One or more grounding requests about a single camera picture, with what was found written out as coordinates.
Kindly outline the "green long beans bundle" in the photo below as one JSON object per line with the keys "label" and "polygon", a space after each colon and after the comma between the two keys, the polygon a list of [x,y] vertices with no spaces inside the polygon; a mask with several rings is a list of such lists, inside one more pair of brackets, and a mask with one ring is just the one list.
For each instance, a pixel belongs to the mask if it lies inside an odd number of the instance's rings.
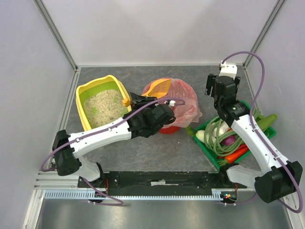
{"label": "green long beans bundle", "polygon": [[[223,121],[219,116],[214,117],[206,126],[205,133],[204,133],[204,140],[205,145],[208,149],[212,150],[217,156],[227,156],[229,154],[232,154],[241,144],[244,143],[244,141],[237,135],[237,133],[233,130],[228,130],[223,135],[214,137],[212,135],[213,129],[215,128],[215,125],[220,125]],[[224,146],[221,144],[221,142],[231,136],[235,135],[236,141],[231,146]]]}

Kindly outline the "orange litter scoop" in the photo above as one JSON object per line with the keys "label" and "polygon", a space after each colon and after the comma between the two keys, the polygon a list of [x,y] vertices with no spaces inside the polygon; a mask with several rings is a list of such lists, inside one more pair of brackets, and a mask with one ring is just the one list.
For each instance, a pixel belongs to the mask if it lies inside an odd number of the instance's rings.
{"label": "orange litter scoop", "polygon": [[147,92],[142,95],[138,95],[135,93],[130,92],[129,98],[125,98],[122,101],[124,106],[135,106],[135,105],[142,105],[148,102],[151,102],[156,99],[160,99],[164,97],[171,86],[171,79],[164,78],[158,79],[150,84],[150,87]]}

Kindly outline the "cat litter sand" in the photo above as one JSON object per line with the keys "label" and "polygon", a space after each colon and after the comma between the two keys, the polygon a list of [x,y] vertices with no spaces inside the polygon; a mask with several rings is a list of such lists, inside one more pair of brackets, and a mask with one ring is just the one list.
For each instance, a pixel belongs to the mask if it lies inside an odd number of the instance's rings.
{"label": "cat litter sand", "polygon": [[104,90],[84,101],[84,111],[92,129],[109,124],[128,113],[123,97],[115,89]]}

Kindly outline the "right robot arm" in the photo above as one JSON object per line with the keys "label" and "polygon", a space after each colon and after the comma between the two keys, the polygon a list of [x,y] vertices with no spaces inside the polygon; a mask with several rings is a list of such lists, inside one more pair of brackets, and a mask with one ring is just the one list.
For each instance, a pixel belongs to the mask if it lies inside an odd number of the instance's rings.
{"label": "right robot arm", "polygon": [[219,117],[241,137],[254,155],[260,170],[240,165],[225,168],[228,179],[233,183],[255,189],[265,203],[297,193],[302,202],[299,188],[303,168],[299,162],[290,162],[266,137],[252,116],[252,111],[236,99],[239,77],[208,75],[205,94],[214,99]]}

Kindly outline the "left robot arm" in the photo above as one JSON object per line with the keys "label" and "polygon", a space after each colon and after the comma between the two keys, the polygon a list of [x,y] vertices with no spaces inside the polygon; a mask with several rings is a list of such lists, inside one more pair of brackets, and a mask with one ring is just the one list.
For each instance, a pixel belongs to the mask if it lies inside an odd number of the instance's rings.
{"label": "left robot arm", "polygon": [[69,135],[62,130],[56,134],[53,151],[59,176],[77,175],[90,182],[102,179],[101,165],[84,158],[85,154],[114,142],[148,138],[175,121],[174,99],[157,99],[135,93],[130,96],[132,109],[123,117],[89,131]]}

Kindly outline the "purple onion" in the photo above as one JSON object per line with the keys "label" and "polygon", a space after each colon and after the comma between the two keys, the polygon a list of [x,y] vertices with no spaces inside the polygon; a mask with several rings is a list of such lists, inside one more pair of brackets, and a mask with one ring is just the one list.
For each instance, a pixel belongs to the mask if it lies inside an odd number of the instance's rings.
{"label": "purple onion", "polygon": [[221,142],[221,144],[224,145],[224,146],[231,146],[232,144],[235,143],[235,141],[236,141],[235,135],[231,135],[231,136],[225,138],[225,139]]}

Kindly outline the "orange carrot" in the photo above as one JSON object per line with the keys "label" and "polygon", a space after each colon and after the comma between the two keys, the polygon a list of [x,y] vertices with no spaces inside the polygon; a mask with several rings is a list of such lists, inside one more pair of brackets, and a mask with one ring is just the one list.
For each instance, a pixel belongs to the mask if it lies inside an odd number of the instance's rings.
{"label": "orange carrot", "polygon": [[222,160],[218,161],[219,166],[225,166],[227,164],[232,164],[237,159],[239,159],[241,156],[243,156],[248,151],[248,147],[243,144],[240,146],[237,150],[235,150],[232,154],[229,154],[225,156]]}

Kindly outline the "green leafy vegetable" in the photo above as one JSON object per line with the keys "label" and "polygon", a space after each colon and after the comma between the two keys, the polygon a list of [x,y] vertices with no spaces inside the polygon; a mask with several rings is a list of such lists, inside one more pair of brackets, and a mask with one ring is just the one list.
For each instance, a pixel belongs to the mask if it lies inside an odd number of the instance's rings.
{"label": "green leafy vegetable", "polygon": [[277,120],[277,117],[277,114],[270,114],[257,121],[257,124],[259,125],[261,130],[265,132]]}

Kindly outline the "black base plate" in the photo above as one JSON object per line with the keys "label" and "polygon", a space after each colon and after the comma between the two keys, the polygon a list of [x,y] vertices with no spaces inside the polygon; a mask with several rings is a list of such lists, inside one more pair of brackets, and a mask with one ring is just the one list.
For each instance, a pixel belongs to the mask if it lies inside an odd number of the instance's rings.
{"label": "black base plate", "polygon": [[194,189],[245,188],[224,178],[222,173],[207,171],[110,171],[103,172],[101,178],[89,183],[95,188],[105,187],[108,191],[166,185]]}

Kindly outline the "pink plastic bin liner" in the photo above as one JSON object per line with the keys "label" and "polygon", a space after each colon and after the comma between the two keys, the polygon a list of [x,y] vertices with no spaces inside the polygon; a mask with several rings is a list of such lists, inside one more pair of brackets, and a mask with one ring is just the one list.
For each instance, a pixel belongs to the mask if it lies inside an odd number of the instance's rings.
{"label": "pink plastic bin liner", "polygon": [[199,118],[203,115],[199,108],[196,92],[194,89],[181,79],[171,78],[171,86],[165,97],[180,98],[185,101],[184,105],[173,107],[176,120],[163,128],[177,126],[186,128],[191,122],[199,122]]}

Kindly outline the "yellow litter box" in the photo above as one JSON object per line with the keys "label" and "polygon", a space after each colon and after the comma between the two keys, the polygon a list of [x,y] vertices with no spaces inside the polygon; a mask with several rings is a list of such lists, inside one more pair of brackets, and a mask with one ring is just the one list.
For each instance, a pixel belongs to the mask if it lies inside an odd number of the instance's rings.
{"label": "yellow litter box", "polygon": [[[99,92],[102,92],[104,90],[109,89],[115,89],[120,91],[122,94],[123,99],[129,98],[129,94],[126,91],[123,84],[113,75],[107,75],[102,78],[94,79],[86,84],[80,85],[77,87],[76,90],[76,105],[79,112],[79,116],[81,119],[81,123],[83,126],[83,129],[85,131],[91,130],[91,126],[87,120],[86,113],[84,111],[84,101],[93,96],[96,95]],[[128,112],[131,111],[131,107],[127,106]]]}

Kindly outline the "red plastic waste basket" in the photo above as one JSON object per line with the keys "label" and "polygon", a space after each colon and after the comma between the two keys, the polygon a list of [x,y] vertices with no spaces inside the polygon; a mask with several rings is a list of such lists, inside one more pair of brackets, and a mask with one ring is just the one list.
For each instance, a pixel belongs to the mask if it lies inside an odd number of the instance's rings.
{"label": "red plastic waste basket", "polygon": [[[148,91],[148,89],[149,89],[151,83],[149,83],[148,85],[145,86],[145,88],[144,88],[142,94],[144,94],[145,92]],[[171,127],[169,127],[169,128],[162,128],[159,132],[160,132],[161,134],[173,134],[173,133],[177,132],[179,129],[181,129],[181,127],[171,126]]]}

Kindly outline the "white radish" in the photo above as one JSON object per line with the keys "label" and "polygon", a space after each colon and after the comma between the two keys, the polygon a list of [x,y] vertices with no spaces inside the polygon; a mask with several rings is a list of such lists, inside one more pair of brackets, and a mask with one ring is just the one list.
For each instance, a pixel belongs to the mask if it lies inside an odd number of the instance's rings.
{"label": "white radish", "polygon": [[196,138],[202,142],[202,143],[205,143],[205,140],[204,140],[204,133],[205,131],[204,130],[198,130],[195,134]]}

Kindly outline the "green vegetable tray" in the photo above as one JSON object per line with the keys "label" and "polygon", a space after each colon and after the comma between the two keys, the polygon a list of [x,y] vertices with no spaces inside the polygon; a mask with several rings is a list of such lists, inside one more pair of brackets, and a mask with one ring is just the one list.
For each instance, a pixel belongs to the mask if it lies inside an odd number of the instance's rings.
{"label": "green vegetable tray", "polygon": [[[224,158],[224,156],[217,156],[212,150],[208,149],[208,148],[206,147],[206,145],[205,145],[204,143],[200,142],[200,141],[196,138],[196,136],[195,136],[195,134],[196,134],[196,132],[197,132],[198,130],[205,130],[207,124],[208,124],[210,121],[204,123],[204,124],[201,125],[199,128],[197,128],[196,130],[194,130],[194,131],[193,131],[193,134],[194,134],[194,137],[193,137],[193,138],[194,138],[195,142],[199,145],[199,147],[202,149],[202,151],[205,153],[205,155],[208,157],[208,159],[211,161],[211,163],[213,163],[217,169],[220,169],[221,166],[219,166],[217,162],[220,161],[220,160],[222,160],[222,159]],[[239,159],[237,159],[234,163],[239,163],[239,162],[241,162],[243,159],[245,159],[245,158],[248,157],[249,155],[251,155],[251,151],[248,149],[248,151],[247,151],[243,156],[241,156]]]}

